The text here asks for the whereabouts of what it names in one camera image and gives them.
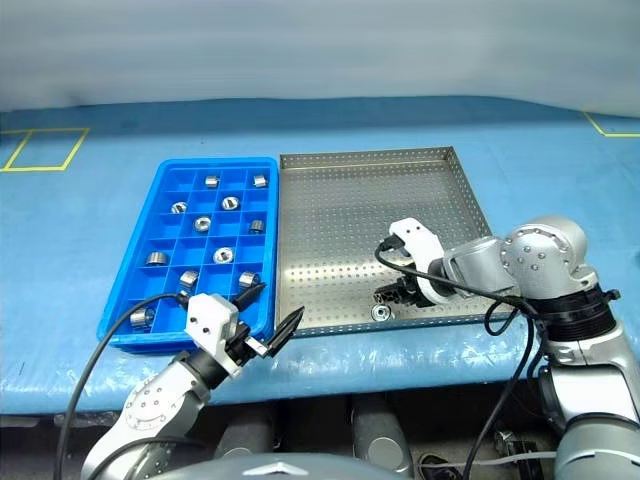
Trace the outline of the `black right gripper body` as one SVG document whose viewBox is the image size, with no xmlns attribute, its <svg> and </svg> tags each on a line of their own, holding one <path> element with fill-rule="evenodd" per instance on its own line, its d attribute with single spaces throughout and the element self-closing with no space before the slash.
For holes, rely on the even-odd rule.
<svg viewBox="0 0 640 480">
<path fill-rule="evenodd" d="M 417 280 L 418 277 L 414 275 L 403 275 L 398 279 L 399 303 L 416 307 L 426 306 L 426 297 L 420 290 Z"/>
</svg>

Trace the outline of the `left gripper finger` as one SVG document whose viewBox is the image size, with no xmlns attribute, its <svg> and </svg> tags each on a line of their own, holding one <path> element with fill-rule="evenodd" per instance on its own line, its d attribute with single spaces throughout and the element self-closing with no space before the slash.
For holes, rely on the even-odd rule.
<svg viewBox="0 0 640 480">
<path fill-rule="evenodd" d="M 266 344 L 266 356 L 275 357 L 291 339 L 303 318 L 304 311 L 305 307 L 301 306 L 285 317 L 276 329 L 273 337 Z"/>
<path fill-rule="evenodd" d="M 264 282 L 251 285 L 250 287 L 235 295 L 231 299 L 231 303 L 237 308 L 239 312 L 243 312 L 260 297 L 260 294 L 265 287 L 266 284 Z"/>
</svg>

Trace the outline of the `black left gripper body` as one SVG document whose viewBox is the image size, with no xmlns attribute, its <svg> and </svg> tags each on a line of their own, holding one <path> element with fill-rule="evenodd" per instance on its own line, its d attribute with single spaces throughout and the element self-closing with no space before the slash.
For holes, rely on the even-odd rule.
<svg viewBox="0 0 640 480">
<path fill-rule="evenodd" d="M 265 358 L 273 355 L 271 347 L 254 338 L 244 323 L 239 323 L 234 335 L 227 340 L 225 352 L 236 366 L 244 366 L 256 356 Z"/>
</svg>

